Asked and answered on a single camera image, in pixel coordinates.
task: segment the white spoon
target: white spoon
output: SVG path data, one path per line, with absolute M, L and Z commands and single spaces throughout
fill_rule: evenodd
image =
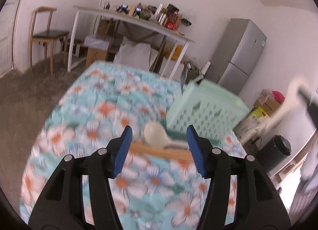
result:
M 168 137 L 164 127 L 154 121 L 150 121 L 145 125 L 144 136 L 146 142 L 150 146 L 159 148 L 176 147 L 189 150 L 189 145 L 187 142 L 181 140 L 172 140 Z

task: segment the white pillow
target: white pillow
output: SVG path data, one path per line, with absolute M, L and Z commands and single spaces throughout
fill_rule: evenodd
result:
M 121 46 L 126 46 L 126 45 L 130 46 L 130 47 L 135 47 L 137 45 L 137 43 L 129 40 L 126 36 L 124 36 L 122 43 L 121 43 Z M 158 54 L 159 54 L 159 52 L 156 49 L 153 49 L 153 48 L 150 49 L 149 69 L 155 63 L 155 60 L 156 60 Z
M 150 44 L 145 43 L 121 45 L 113 63 L 149 71 L 150 50 Z

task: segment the gray refrigerator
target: gray refrigerator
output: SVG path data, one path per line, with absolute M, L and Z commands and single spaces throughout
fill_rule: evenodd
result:
M 239 94 L 256 66 L 266 40 L 252 20 L 231 19 L 204 78 Z

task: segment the black trash can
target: black trash can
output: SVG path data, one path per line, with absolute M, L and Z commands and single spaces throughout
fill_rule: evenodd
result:
M 290 143 L 282 136 L 275 135 L 257 154 L 256 158 L 265 171 L 269 172 L 290 154 Z

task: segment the cardboard box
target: cardboard box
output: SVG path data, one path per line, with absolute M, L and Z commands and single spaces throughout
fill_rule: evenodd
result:
M 275 99 L 267 98 L 264 104 L 261 104 L 259 100 L 254 103 L 254 107 L 258 108 L 261 107 L 269 117 L 273 115 L 275 111 L 280 107 L 280 103 Z
M 93 64 L 97 60 L 106 61 L 108 52 L 106 50 L 88 48 L 87 58 L 86 58 L 86 68 Z
M 250 130 L 256 128 L 259 124 L 265 121 L 269 116 L 266 112 L 258 107 L 253 110 L 245 120 L 241 121 L 234 129 L 234 133 L 238 140 L 244 145 L 250 139 Z

